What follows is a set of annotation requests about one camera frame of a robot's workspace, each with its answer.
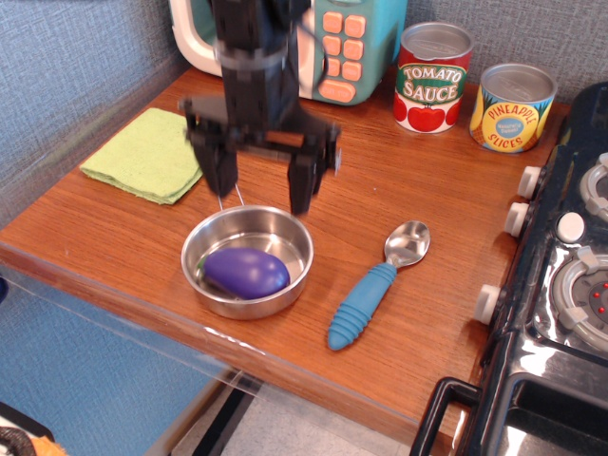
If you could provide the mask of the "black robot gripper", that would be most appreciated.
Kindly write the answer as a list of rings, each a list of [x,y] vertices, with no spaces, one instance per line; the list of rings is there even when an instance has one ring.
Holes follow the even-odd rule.
[[[306,214],[325,171],[339,169],[340,128],[300,104],[297,41],[250,51],[220,42],[218,57],[224,93],[180,101],[186,139],[209,189],[220,198],[232,192],[240,151],[284,160],[291,212]]]

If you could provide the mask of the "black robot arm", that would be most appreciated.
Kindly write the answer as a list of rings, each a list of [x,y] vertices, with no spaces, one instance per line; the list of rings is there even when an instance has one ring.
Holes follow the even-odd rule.
[[[213,1],[224,94],[180,101],[186,138],[208,187],[226,197],[238,181],[237,153],[288,161],[291,211],[308,212],[323,174],[338,167],[340,129],[299,101],[296,28],[308,1]]]

